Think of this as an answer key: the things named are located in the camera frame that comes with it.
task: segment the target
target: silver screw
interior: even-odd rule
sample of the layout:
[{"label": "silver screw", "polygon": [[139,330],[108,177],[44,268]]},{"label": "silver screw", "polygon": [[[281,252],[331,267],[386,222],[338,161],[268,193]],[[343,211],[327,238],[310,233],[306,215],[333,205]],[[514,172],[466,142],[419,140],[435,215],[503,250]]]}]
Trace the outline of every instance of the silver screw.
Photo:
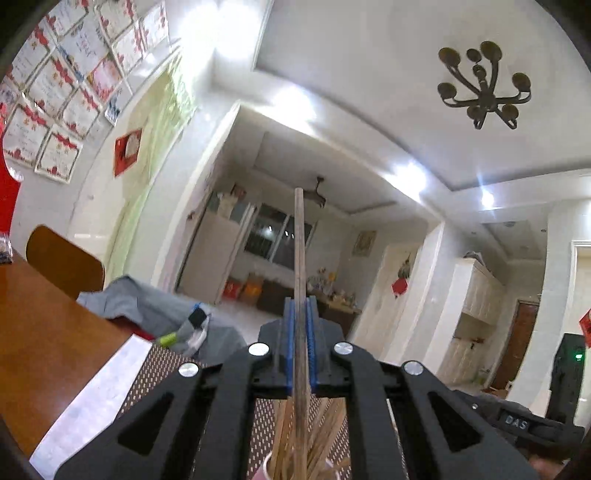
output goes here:
[{"label": "silver screw", "polygon": [[253,343],[248,347],[248,353],[254,356],[266,355],[269,351],[269,346],[266,343]]},{"label": "silver screw", "polygon": [[424,372],[425,368],[415,360],[406,362],[404,364],[404,371],[410,375],[420,375]]},{"label": "silver screw", "polygon": [[178,368],[178,373],[181,374],[182,377],[194,377],[199,372],[199,367],[191,362],[187,362],[186,364],[182,364]]},{"label": "silver screw", "polygon": [[335,352],[339,355],[349,355],[353,352],[353,345],[349,342],[339,342],[335,344]]}]

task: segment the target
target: chandelier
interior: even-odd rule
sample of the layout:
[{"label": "chandelier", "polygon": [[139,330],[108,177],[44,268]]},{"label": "chandelier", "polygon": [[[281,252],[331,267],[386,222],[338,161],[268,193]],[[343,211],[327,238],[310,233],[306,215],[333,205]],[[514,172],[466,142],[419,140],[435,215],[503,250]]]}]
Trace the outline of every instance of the chandelier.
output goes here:
[{"label": "chandelier", "polygon": [[[496,80],[499,74],[499,61],[502,57],[499,46],[491,41],[485,41],[480,44],[480,51],[470,48],[466,56],[472,62],[472,73],[478,80],[480,89],[475,87],[461,74],[458,69],[461,58],[460,54],[453,48],[442,48],[439,50],[439,59],[445,64],[449,72],[462,85],[467,87],[477,98],[473,100],[456,100],[457,90],[451,83],[440,83],[437,91],[441,95],[443,103],[452,108],[467,108],[466,113],[474,121],[474,127],[477,130],[482,128],[487,113],[496,113],[506,125],[514,130],[517,128],[517,117],[519,110],[515,105],[529,102],[531,99],[531,82],[525,73],[516,73],[511,80],[519,93],[513,97],[495,97]],[[492,67],[491,82],[486,81],[486,70],[480,65],[482,56],[489,60]]]}]

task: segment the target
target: brown table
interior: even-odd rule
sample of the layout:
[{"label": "brown table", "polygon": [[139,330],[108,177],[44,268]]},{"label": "brown table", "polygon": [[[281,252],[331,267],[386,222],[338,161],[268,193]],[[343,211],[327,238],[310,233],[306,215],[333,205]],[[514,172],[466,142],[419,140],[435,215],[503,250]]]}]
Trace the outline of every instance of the brown table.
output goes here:
[{"label": "brown table", "polygon": [[0,265],[0,414],[25,455],[128,338],[21,257]]}]

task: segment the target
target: triangular cutout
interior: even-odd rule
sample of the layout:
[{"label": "triangular cutout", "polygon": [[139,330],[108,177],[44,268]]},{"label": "triangular cutout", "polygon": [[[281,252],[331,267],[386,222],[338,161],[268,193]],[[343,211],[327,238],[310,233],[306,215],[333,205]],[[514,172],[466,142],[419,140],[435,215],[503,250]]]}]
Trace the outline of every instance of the triangular cutout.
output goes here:
[{"label": "triangular cutout", "polygon": [[428,394],[433,411],[452,452],[459,452],[480,442],[480,434],[435,392]]},{"label": "triangular cutout", "polygon": [[119,435],[119,444],[140,455],[148,456],[154,447],[173,398],[172,393],[167,393],[159,399],[152,408],[144,412]]}]

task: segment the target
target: wooden chair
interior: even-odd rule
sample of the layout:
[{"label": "wooden chair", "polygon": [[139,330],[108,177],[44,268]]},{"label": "wooden chair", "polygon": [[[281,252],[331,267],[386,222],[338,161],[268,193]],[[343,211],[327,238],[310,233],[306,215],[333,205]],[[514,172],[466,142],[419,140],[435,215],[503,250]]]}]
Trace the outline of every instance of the wooden chair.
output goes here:
[{"label": "wooden chair", "polygon": [[81,291],[101,291],[105,283],[100,260],[45,225],[36,227],[29,237],[27,261],[73,299]]}]

